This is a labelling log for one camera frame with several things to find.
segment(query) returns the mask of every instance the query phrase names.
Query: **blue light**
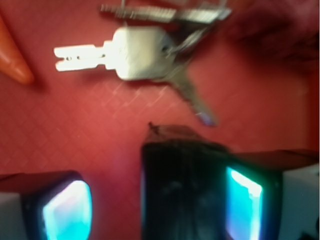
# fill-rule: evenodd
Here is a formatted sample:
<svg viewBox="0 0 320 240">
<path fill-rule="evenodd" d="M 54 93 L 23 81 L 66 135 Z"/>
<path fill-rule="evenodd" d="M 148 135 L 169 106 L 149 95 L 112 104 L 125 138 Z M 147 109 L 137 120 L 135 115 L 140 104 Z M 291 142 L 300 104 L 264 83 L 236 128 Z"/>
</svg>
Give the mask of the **blue light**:
<svg viewBox="0 0 320 240">
<path fill-rule="evenodd" d="M 263 188 L 230 167 L 226 175 L 226 229 L 233 239 L 258 240 Z"/>
<path fill-rule="evenodd" d="M 92 223 L 89 186 L 81 180 L 70 183 L 42 211 L 48 240 L 86 240 Z"/>
</svg>

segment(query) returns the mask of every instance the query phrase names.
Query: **red tablecloth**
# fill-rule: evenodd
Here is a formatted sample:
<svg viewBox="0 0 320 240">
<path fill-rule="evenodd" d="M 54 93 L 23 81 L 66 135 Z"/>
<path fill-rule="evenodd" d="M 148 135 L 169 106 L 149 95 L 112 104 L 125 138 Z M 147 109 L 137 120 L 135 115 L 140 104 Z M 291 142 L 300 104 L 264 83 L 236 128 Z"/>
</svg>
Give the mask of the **red tablecloth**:
<svg viewBox="0 0 320 240">
<path fill-rule="evenodd" d="M 216 128 L 202 125 L 166 85 L 127 83 L 103 67 L 57 72 L 54 47 L 101 46 L 121 25 L 99 14 L 101 3 L 0 1 L 0 14 L 36 77 L 35 85 L 22 86 L 0 73 L 0 174 L 79 171 L 93 194 L 91 239 L 140 238 L 140 146 L 150 121 L 188 125 L 235 152 L 310 146 L 308 81 L 252 64 L 219 33 L 201 43 L 188 71 L 219 117 Z"/>
</svg>

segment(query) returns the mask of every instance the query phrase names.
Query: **silver key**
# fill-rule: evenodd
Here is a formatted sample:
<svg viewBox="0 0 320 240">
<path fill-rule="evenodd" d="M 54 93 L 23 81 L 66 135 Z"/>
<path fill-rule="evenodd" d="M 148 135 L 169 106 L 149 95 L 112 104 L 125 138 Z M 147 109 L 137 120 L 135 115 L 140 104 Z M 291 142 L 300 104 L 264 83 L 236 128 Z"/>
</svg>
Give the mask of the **silver key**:
<svg viewBox="0 0 320 240">
<path fill-rule="evenodd" d="M 157 6 L 120 7 L 103 4 L 101 12 L 115 13 L 116 18 L 136 19 L 159 23 L 183 22 L 193 24 L 212 25 L 216 20 L 224 20 L 231 10 L 226 7 L 200 7 L 177 10 Z"/>
<path fill-rule="evenodd" d="M 163 78 L 176 57 L 163 50 L 174 46 L 160 27 L 121 27 L 112 41 L 105 41 L 102 47 L 92 44 L 56 47 L 55 56 L 63 60 L 55 67 L 63 72 L 105 65 L 125 81 Z"/>
<path fill-rule="evenodd" d="M 171 71 L 161 79 L 153 79 L 156 83 L 169 83 L 181 96 L 190 103 L 195 115 L 207 126 L 217 126 L 218 120 L 210 111 L 207 105 L 201 100 L 196 88 L 190 81 L 187 74 L 188 63 L 175 63 L 172 65 Z"/>
</svg>

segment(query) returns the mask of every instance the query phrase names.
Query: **orange object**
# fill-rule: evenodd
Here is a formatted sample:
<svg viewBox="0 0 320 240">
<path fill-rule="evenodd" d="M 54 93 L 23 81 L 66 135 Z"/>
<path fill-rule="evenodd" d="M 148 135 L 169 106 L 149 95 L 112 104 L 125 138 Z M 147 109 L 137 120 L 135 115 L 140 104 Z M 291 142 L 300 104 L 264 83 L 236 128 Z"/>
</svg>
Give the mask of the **orange object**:
<svg viewBox="0 0 320 240">
<path fill-rule="evenodd" d="M 17 82 L 28 85 L 33 83 L 34 75 L 20 53 L 3 19 L 0 16 L 0 71 Z"/>
</svg>

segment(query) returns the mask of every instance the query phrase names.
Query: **white plastic key cover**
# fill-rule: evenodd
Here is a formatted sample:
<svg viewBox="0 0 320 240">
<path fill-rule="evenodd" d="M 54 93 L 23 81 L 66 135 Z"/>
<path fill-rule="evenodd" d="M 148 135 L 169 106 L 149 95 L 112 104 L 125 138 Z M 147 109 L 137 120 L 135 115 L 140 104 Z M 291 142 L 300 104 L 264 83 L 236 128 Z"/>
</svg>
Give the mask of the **white plastic key cover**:
<svg viewBox="0 0 320 240">
<path fill-rule="evenodd" d="M 108 60 L 126 81 L 163 78 L 175 61 L 174 54 L 164 51 L 174 42 L 160 27 L 121 27 L 112 43 L 113 56 Z"/>
</svg>

